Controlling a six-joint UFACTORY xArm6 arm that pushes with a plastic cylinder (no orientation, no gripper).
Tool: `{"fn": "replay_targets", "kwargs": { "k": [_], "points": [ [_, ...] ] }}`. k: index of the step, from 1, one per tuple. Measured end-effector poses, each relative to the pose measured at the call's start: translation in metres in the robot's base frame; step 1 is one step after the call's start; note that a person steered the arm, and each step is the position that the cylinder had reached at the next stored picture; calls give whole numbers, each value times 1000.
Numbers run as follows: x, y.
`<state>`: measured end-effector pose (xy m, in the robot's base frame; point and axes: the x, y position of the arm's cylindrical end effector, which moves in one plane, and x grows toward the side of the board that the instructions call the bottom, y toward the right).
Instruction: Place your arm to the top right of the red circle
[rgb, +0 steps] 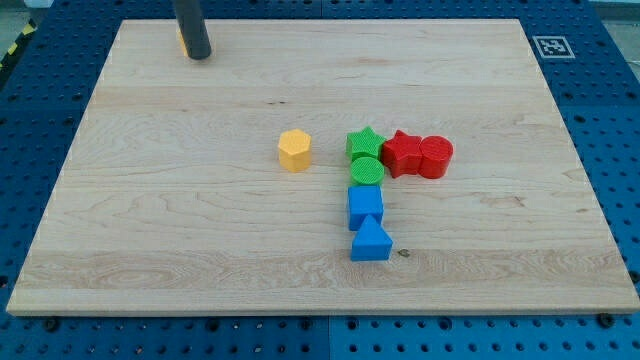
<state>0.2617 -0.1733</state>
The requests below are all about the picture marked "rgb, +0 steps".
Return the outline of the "yellow block behind arm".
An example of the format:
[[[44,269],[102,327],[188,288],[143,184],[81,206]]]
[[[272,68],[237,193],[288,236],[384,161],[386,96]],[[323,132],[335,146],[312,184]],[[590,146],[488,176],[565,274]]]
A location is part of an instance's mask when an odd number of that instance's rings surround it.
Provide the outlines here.
[[[181,51],[182,51],[183,55],[184,55],[186,58],[188,58],[188,57],[189,57],[189,55],[188,55],[188,50],[187,50],[187,47],[186,47],[186,44],[185,44],[184,38],[183,38],[183,36],[182,36],[181,30],[180,30],[179,28],[178,28],[178,29],[176,29],[176,39],[177,39],[177,42],[178,42],[178,44],[179,44],[179,47],[180,47],[180,49],[181,49]]]

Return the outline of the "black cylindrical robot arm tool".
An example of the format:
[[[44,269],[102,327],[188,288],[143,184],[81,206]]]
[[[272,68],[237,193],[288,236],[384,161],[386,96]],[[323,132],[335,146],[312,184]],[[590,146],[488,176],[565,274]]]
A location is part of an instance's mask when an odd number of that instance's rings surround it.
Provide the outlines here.
[[[199,0],[173,0],[173,8],[186,54],[193,60],[211,56],[212,48]]]

